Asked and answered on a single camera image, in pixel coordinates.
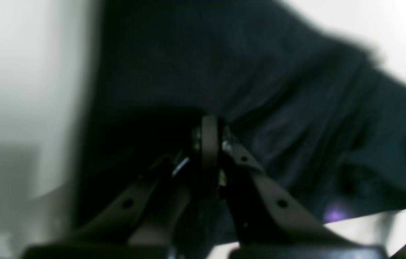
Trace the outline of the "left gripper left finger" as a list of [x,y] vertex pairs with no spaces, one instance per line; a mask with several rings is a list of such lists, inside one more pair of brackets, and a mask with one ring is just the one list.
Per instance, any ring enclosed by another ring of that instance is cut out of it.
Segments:
[[204,116],[191,146],[165,155],[69,237],[31,246],[24,259],[180,259],[173,245],[188,205],[218,197],[218,118]]

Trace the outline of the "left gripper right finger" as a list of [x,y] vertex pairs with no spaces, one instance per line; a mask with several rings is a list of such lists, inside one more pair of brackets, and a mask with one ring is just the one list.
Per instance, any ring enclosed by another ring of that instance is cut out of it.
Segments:
[[239,248],[231,259],[387,259],[378,246],[358,245],[324,227],[272,180],[228,126],[221,133],[220,164],[226,203]]

